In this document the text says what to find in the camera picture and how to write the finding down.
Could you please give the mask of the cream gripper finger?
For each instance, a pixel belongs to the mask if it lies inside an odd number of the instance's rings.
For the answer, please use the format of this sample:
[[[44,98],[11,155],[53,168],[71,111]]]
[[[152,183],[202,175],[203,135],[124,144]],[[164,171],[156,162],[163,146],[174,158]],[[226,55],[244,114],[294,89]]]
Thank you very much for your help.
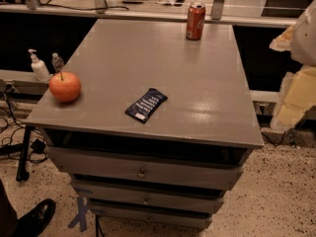
[[[316,67],[303,65],[298,72],[287,72],[282,79],[270,126],[277,131],[288,131],[315,105]]]
[[[294,26],[290,26],[281,35],[273,39],[270,43],[270,49],[275,51],[291,51],[293,29]]]

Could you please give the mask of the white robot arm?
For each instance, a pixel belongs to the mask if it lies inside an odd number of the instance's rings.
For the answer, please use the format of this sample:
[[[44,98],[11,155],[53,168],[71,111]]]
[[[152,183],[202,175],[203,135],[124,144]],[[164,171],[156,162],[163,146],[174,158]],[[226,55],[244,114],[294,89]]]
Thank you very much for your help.
[[[271,128],[287,131],[316,106],[316,0],[281,35],[270,43],[270,49],[289,51],[291,59],[302,67],[287,72],[281,82]]]

